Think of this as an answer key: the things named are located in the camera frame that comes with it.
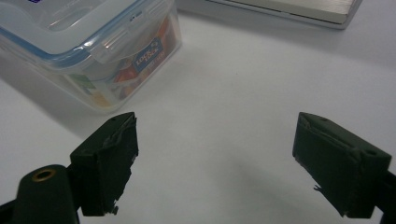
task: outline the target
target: silver laptop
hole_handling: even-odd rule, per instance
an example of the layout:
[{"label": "silver laptop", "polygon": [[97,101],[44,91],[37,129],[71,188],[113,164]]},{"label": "silver laptop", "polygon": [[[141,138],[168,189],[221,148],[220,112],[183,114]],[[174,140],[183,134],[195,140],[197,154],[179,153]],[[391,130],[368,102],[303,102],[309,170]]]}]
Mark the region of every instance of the silver laptop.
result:
[{"label": "silver laptop", "polygon": [[361,0],[208,0],[298,21],[345,29]]}]

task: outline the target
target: white surface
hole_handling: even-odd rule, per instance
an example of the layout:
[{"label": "white surface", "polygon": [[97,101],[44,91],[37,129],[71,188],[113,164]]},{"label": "white surface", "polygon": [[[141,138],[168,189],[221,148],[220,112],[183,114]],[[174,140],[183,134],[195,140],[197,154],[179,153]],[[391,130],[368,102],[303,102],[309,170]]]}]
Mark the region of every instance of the white surface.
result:
[{"label": "white surface", "polygon": [[[378,223],[378,210],[372,220],[340,218],[291,150],[305,111],[396,155],[396,2],[363,2],[344,32],[195,8],[210,17],[180,12],[183,46],[116,113],[136,113],[141,150],[119,213],[81,223]],[[5,203],[33,169],[68,165],[112,115],[18,64],[0,67]]]}]

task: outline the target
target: screw hole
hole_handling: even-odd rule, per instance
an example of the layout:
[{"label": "screw hole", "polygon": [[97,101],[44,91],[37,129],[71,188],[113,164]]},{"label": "screw hole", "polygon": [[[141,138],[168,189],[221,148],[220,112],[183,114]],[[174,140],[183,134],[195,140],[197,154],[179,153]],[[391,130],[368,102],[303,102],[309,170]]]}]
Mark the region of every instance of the screw hole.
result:
[{"label": "screw hole", "polygon": [[55,175],[56,171],[53,169],[46,169],[38,171],[33,175],[33,181],[42,182],[52,178]]}]

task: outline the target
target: plastic food container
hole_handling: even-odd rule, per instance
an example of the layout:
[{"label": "plastic food container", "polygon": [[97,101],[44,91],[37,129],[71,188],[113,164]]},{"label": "plastic food container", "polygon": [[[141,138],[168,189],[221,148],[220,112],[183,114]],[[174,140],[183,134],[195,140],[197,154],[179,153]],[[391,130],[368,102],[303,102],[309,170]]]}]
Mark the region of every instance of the plastic food container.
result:
[{"label": "plastic food container", "polygon": [[0,50],[114,111],[181,43],[174,0],[0,0]]}]

